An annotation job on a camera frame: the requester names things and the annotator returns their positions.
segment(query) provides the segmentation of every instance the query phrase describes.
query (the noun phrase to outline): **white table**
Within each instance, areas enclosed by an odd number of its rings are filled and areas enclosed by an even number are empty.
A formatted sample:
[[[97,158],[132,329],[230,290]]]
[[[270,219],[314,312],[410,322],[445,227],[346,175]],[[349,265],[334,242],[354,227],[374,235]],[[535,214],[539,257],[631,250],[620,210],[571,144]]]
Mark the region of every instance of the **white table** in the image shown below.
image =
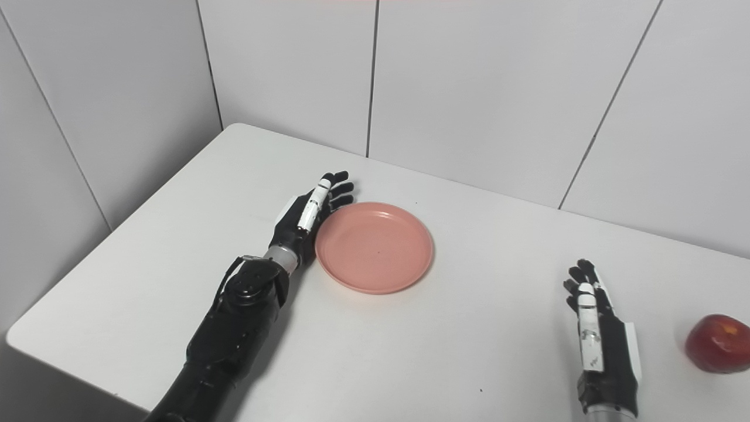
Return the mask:
[[[386,296],[351,291],[317,263],[294,278],[293,299],[224,420],[580,420],[575,316],[561,283],[581,257],[636,323],[641,420],[750,414],[750,373],[709,375],[681,352],[705,314],[750,321],[750,261],[246,125],[210,143],[31,308],[8,342],[152,408],[226,268],[237,255],[262,254],[289,197],[330,170],[352,174],[359,201],[420,218],[434,263],[418,284]]]

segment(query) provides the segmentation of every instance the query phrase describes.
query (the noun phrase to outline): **robotic arm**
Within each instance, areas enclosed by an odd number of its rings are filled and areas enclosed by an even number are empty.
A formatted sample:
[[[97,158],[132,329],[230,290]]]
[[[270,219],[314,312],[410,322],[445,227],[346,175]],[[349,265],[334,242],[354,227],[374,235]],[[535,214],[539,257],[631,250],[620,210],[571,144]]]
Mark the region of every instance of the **robotic arm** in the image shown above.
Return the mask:
[[[323,221],[354,201],[347,172],[327,173],[312,191],[289,202],[262,258],[235,259],[187,346],[172,387],[143,422],[212,422],[231,390],[250,372],[279,310],[290,275],[314,259]]]
[[[614,312],[606,287],[585,259],[568,271],[563,286],[566,300],[578,315],[583,374],[578,399],[588,422],[634,422],[638,417],[636,392],[641,381],[641,359],[633,323],[623,323]]]

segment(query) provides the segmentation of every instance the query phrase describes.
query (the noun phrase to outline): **red apple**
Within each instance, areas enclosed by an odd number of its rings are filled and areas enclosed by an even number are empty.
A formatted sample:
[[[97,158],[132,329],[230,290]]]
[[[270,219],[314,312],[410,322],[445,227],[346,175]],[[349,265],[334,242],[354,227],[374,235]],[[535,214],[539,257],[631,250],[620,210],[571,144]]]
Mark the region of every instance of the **red apple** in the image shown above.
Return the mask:
[[[750,368],[750,327],[726,315],[708,315],[688,335],[685,352],[704,371],[742,372]]]

